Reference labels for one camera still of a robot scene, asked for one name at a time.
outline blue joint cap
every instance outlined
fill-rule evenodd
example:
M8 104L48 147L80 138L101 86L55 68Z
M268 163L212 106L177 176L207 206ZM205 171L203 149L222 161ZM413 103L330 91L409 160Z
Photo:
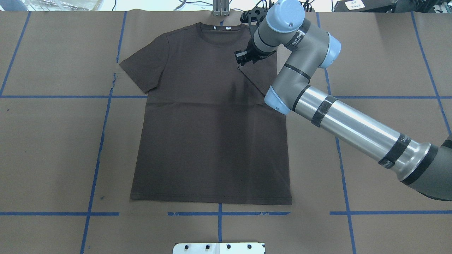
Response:
M287 115L290 112L290 109L284 104L284 102L276 94L276 92L275 92L275 90L273 90L272 86L270 86L270 89L267 91L264 101L268 106L272 107L274 110L276 110L282 114Z
M305 9L297 0L279 0L265 18L273 31L291 33L303 24Z
M342 48L340 41L334 38L330 33L328 33L328 35L330 37L330 43L328 44L328 51L326 52L325 60L323 60L323 63L319 66L320 68L329 67L334 60L338 58Z

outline folded sleeve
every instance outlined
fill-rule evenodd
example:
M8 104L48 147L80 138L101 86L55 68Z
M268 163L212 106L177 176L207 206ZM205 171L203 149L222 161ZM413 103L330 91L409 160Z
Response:
M119 65L135 84L147 94L151 89L158 86L168 60L168 53L168 39L162 34Z

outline sticker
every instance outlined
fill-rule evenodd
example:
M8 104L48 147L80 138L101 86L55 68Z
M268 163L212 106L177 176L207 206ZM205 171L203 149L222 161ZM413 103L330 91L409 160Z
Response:
M347 6L347 8L349 10L362 9L362 8L366 7L361 0L348 1L348 2L345 2L345 5Z

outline blue tape grid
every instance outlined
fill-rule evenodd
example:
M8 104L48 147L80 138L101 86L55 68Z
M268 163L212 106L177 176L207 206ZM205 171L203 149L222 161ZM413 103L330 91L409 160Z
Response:
M97 176L99 171L99 164L100 164L100 155L103 148L104 143L104 136L105 136L105 126L108 119L108 113L110 109L110 104L112 99L145 99L147 96L145 95L113 95L113 89L114 89L114 83L116 81L116 73L113 74L113 81L112 81L112 87L110 89L109 95L3 95L3 91L6 86L6 82L9 77L9 73L11 71L11 68L14 63L14 59L16 57L17 51L19 49L20 43L22 41L22 38L24 36L26 27L28 25L29 19L30 19L31 12L28 12L27 18L25 20L24 27L22 29L22 32L20 34L18 43L16 45L16 48L14 50L13 56L11 58L11 61L8 66L8 70L6 72L5 78L2 83L2 87L0 88L0 98L4 99L108 99L107 103L107 109L105 113L104 118L104 126L102 129L102 136L101 141L99 145L99 152L98 152L98 159L96 162L96 168L94 172L94 178L93 178L93 185L91 188L91 195L90 195L90 201L88 206L87 212L0 212L0 216L86 216L86 222L85 222L85 231L82 239L82 245L80 248L80 253L82 254L84 252L85 243L86 243L86 236L88 232L89 227L89 218L91 216L119 216L119 212L92 212L92 203L94 198L94 192L95 192L95 186L97 182ZM317 15L317 23L320 27L320 16L318 13ZM124 12L124 17L122 21L122 29L121 29L121 35L118 43L118 53L116 56L116 62L119 62L119 55L121 51L121 44L122 44L122 37L124 33L124 27L126 22L126 16L127 12ZM422 54L422 57L424 59L433 90L435 92L435 96L336 96L338 99L436 99L438 101L439 107L441 109L441 113L443 115L443 119L447 128L447 131L449 134L451 134L451 129L446 117L446 114L444 112L443 105L441 103L441 99L452 99L452 96L439 96L436 84L434 82L430 66L428 64L427 58L424 53L424 48L422 46L419 32L417 29L414 13L411 12L411 18L413 21L413 26L416 34L416 38L419 43L419 48ZM325 78L327 82L327 90L328 93L331 94L331 86L330 86L330 80L327 69L325 69ZM336 147L338 150L339 155L339 161L340 161L340 169L342 174L342 183L343 183L343 191L344 191L344 199L345 199L345 205L346 205L346 211L331 211L330 215L346 215L348 218L348 224L349 224L349 232L350 232L350 239L352 243L352 251L355 254L356 253L356 246L354 242L354 234L353 234L353 225L351 216L357 216L357 215L399 215L399 214L452 214L452 210L419 210L419 211L350 211L349 203L348 203L348 194L347 194L347 186L346 186L346 180L345 180L345 174L344 174L344 166L342 162L342 155L340 150L340 143L339 140L336 138ZM221 235L221 228L222 228L222 217L223 216L259 216L259 215L270 215L270 216L284 216L287 214L290 214L291 212L223 212L222 211L222 204L218 204L218 212L168 212L168 216L218 216L218 239L219 242L222 242L222 235Z

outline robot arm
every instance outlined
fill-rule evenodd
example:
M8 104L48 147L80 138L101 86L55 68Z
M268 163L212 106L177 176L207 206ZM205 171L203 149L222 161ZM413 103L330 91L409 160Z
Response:
M268 10L237 63L256 62L280 44L292 51L270 86L265 102L283 114L294 111L391 169L397 178L423 195L452 200L452 135L437 147L370 118L335 97L309 85L318 67L330 66L340 42L304 18L297 0L280 0Z

